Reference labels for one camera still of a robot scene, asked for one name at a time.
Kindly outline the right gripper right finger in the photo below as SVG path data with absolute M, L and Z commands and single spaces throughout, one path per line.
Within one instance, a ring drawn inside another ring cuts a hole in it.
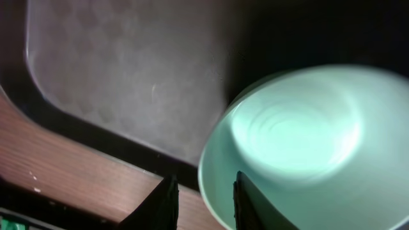
M 242 171 L 233 184 L 237 230 L 298 230 Z

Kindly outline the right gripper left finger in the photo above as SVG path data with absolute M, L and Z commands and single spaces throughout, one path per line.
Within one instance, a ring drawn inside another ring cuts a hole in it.
M 178 214 L 178 182 L 176 176 L 168 176 L 118 224 L 118 230 L 177 230 Z

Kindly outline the mint green bowl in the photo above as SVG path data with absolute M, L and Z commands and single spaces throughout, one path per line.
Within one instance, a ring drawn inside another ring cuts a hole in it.
M 269 75 L 217 123 L 198 182 L 226 229 L 242 187 L 269 229 L 406 229 L 408 79 L 359 65 Z

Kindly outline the brown plastic serving tray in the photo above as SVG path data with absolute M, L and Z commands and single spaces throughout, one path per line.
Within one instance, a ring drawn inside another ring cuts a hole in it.
M 327 64 L 408 75 L 408 2 L 1 2 L 1 89 L 23 114 L 193 190 L 244 88 Z

